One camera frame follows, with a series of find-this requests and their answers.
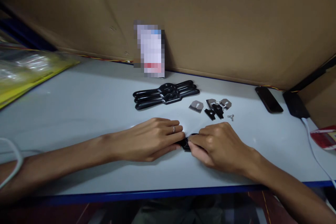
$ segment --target small metal key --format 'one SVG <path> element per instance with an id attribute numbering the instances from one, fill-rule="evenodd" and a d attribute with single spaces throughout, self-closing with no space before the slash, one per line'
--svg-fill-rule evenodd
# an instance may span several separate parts
<path id="1" fill-rule="evenodd" d="M 231 118 L 231 120 L 233 121 L 234 115 L 228 115 L 228 117 Z"/>

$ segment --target white table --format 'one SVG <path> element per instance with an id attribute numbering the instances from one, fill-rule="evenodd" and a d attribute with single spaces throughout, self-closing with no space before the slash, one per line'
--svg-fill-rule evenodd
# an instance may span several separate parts
<path id="1" fill-rule="evenodd" d="M 305 127 L 300 119 L 289 114 L 280 91 L 271 90 L 284 112 L 270 114 L 254 86 L 173 72 L 167 72 L 166 76 L 165 79 L 144 78 L 140 70 L 131 65 L 84 60 L 0 111 L 0 135 L 14 140 L 28 156 L 124 130 L 152 117 L 179 120 L 186 135 L 197 133 L 206 125 L 228 121 L 243 142 L 273 164 L 302 182 L 317 182 L 311 186 L 326 185 L 322 182 L 328 177 L 314 160 Z M 189 79 L 200 89 L 199 95 L 143 111 L 134 108 L 133 92 Z M 204 111 L 198 114 L 188 109 L 194 100 L 203 102 L 207 108 L 205 100 L 210 98 L 227 98 L 232 102 L 223 120 L 216 116 L 216 120 L 211 121 Z M 227 118 L 231 114 L 234 114 L 234 122 Z M 316 129 L 311 121 L 309 123 L 311 130 Z M 324 151 L 316 144 L 313 148 L 323 167 L 336 179 L 336 152 Z M 0 144 L 1 153 L 9 150 Z M 12 159 L 12 154 L 0 155 L 0 163 Z M 118 194 L 118 199 L 122 199 L 131 191 L 172 192 L 251 184 L 253 182 L 246 178 L 206 168 L 190 153 L 178 150 L 153 163 L 120 161 L 79 171 L 49 184 L 36 195 L 123 192 Z M 224 192 L 219 188 L 214 191 Z"/>

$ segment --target smartphone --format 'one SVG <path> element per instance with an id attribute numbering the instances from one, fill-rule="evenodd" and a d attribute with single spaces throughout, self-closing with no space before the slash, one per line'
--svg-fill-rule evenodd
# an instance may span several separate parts
<path id="1" fill-rule="evenodd" d="M 256 87 L 255 91 L 259 95 L 268 112 L 274 114 L 284 111 L 267 87 Z"/>

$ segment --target black plastic clip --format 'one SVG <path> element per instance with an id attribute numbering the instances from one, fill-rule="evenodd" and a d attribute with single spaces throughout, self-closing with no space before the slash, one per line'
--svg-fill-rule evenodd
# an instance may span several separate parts
<path id="1" fill-rule="evenodd" d="M 218 115 L 218 117 L 220 119 L 224 119 L 224 116 L 223 116 L 224 112 L 223 112 L 222 107 L 218 104 L 212 104 L 212 107 L 213 107 L 214 111 L 216 112 L 216 114 Z"/>
<path id="2" fill-rule="evenodd" d="M 188 144 L 188 138 L 189 138 L 190 136 L 184 138 L 184 139 L 181 140 L 181 141 L 176 142 L 177 144 L 181 145 L 181 147 L 182 147 L 182 148 L 184 149 L 184 151 L 186 151 L 186 152 L 191 152 L 190 147 L 189 147 L 189 144 Z"/>
<path id="3" fill-rule="evenodd" d="M 211 121 L 216 119 L 214 110 L 205 109 L 204 112 L 210 117 Z"/>

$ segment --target white cable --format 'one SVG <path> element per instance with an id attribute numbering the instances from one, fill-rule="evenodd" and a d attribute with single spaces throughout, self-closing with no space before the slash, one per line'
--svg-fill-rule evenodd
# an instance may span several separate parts
<path id="1" fill-rule="evenodd" d="M 327 174 L 327 176 L 329 177 L 329 179 L 331 180 L 332 184 L 334 185 L 334 187 L 335 187 L 335 189 L 336 189 L 336 182 L 331 178 L 331 176 L 329 175 L 329 173 L 327 173 L 327 171 L 322 167 L 322 165 L 320 164 L 320 162 L 318 161 L 318 159 L 317 159 L 316 156 L 315 156 L 315 152 L 314 152 L 314 150 L 313 150 L 313 146 L 312 146 L 312 143 L 311 143 L 313 140 L 312 140 L 312 138 L 311 138 L 311 136 L 310 136 L 310 130 L 309 130 L 309 126 L 308 126 L 308 121 L 307 121 L 307 119 L 306 119 L 306 118 L 301 118 L 301 120 L 302 120 L 302 122 L 304 123 L 304 125 L 305 125 L 305 127 L 306 127 L 306 129 L 307 129 L 309 146 L 310 146 L 310 149 L 311 149 L 311 151 L 312 151 L 312 153 L 313 153 L 313 156 L 314 156 L 316 162 L 317 162 L 318 165 L 322 168 L 322 170 Z"/>
<path id="2" fill-rule="evenodd" d="M 17 172 L 20 170 L 20 168 L 23 164 L 23 156 L 22 156 L 21 151 L 19 150 L 18 146 L 16 145 L 16 143 L 12 142 L 11 140 L 9 140 L 7 138 L 0 138 L 0 140 L 8 143 L 8 145 L 12 148 L 12 150 L 13 150 L 15 156 L 16 156 L 16 159 L 17 159 L 16 166 L 15 166 L 14 170 L 12 171 L 12 173 L 0 184 L 0 190 L 1 190 L 1 188 L 3 188 L 5 186 L 5 184 L 7 184 L 8 181 L 10 181 L 17 174 Z"/>

